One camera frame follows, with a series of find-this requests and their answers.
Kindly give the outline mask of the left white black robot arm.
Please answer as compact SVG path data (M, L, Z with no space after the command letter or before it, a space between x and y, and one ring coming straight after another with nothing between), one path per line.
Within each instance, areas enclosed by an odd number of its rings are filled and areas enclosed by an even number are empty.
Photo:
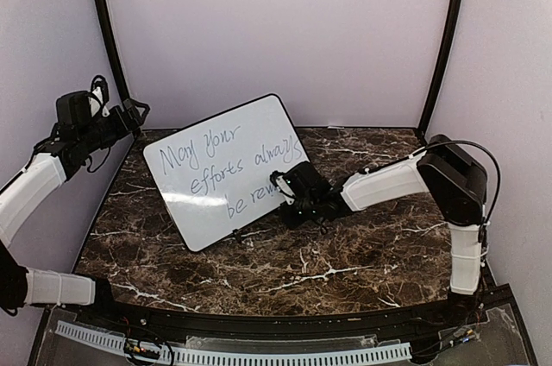
M56 101L57 122L38 142L28 164L1 190L1 308L16 316L24 306L87 306L103 328L122 320L121 307L97 294L105 281L89 276L39 270L18 264L9 247L36 208L70 180L98 150L140 130L148 104L126 99L107 107L109 93L101 85L75 91Z

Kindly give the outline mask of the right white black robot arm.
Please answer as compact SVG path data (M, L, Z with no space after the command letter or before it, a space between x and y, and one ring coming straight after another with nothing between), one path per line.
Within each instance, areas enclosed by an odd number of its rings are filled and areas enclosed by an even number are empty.
M322 223L412 194L428 193L451 231L452 272L449 289L455 295L440 308L440 318L458 326L474 310L485 248L485 231L494 203L487 198L487 171L465 147L468 142L434 136L428 145L392 163L363 168L331 184L309 161L271 183L283 195L279 215L297 228L307 221Z

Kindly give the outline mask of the right black frame post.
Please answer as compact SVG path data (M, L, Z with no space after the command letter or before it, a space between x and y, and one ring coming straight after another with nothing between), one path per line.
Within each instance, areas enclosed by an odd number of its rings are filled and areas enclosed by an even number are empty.
M437 99L442 88L442 82L444 80L449 62L449 56L455 38L456 25L461 11L461 1L462 0L449 0L448 2L447 15L443 27L442 39L436 57L434 72L432 74L427 97L423 105L422 114L415 129L417 139L422 144L427 143L426 136L433 113L435 112Z

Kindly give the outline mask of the black frame post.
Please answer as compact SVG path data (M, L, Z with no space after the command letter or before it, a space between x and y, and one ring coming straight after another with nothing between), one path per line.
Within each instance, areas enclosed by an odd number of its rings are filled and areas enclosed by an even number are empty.
M422 144L427 143L426 136L433 113L435 112L437 99L442 88L442 82L444 80L449 62L449 56L455 38L456 25L461 11L461 1L462 0L449 0L448 2L447 15L443 27L442 39L436 57L434 72L432 74L427 97L423 105L422 114L415 129L417 139Z
M116 39L110 20L110 13L107 0L94 0L98 24L103 37L103 45L108 56L110 70L113 75L116 89L121 101L130 98L130 93L124 72L122 62L118 53Z

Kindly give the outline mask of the white whiteboard black frame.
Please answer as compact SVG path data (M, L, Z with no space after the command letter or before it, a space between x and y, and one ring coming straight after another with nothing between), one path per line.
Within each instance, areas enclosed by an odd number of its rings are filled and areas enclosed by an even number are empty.
M277 209L270 181L306 161L279 96L268 94L193 124L143 149L188 250L198 252Z

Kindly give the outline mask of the left black frame post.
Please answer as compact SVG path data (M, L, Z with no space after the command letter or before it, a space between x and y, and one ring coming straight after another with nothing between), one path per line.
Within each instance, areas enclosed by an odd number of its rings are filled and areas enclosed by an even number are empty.
M130 98L130 93L124 72L122 62L118 53L116 39L110 20L110 13L107 0L94 0L98 24L103 37L103 45L108 56L110 70L113 75L116 89L121 101Z

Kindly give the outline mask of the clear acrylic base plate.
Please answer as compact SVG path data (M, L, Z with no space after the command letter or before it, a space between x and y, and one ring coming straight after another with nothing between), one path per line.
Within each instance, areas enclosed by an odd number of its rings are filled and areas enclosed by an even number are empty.
M48 321L36 365L529 365L509 307L487 311L486 321L439 333L419 353L399 339L376 336L253 340L189 336L164 342L134 338L112 326L83 323L69 313Z

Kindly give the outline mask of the black curved front rail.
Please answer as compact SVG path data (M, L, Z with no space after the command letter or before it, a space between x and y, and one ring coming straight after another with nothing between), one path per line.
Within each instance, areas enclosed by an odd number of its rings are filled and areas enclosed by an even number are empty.
M327 316L255 317L177 312L117 302L112 315L90 308L68 307L80 323L116 331L130 330L132 336L145 331L183 342L186 338L252 338L260 340L343 338L376 335L403 340L434 336L465 319L475 321L446 300L417 306Z

